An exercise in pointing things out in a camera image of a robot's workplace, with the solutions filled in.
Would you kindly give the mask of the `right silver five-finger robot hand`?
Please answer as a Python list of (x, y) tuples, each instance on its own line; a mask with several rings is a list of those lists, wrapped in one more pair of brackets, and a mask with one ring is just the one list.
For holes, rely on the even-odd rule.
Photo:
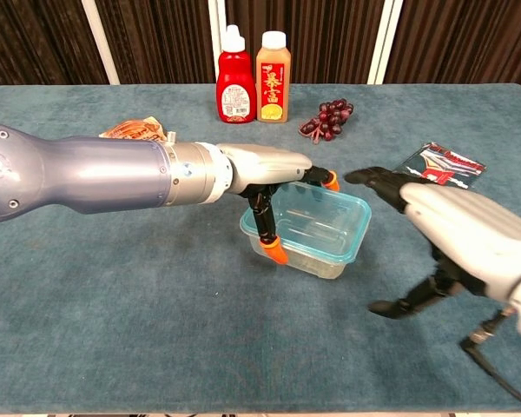
[(436, 271), (396, 301), (369, 310), (391, 319), (415, 314), (463, 287), (521, 310), (521, 217), (468, 189), (441, 186), (381, 167), (344, 176), (405, 215), (431, 243)]

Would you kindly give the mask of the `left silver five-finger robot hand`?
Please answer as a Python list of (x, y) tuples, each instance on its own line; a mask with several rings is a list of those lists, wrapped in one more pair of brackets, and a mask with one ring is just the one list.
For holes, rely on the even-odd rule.
[(290, 182), (305, 182), (338, 192), (337, 174), (313, 165), (301, 153), (286, 149), (231, 143), (220, 144), (218, 148), (233, 169), (228, 192), (248, 200), (264, 253), (276, 263), (286, 264), (288, 256), (276, 233), (272, 196), (281, 185)]

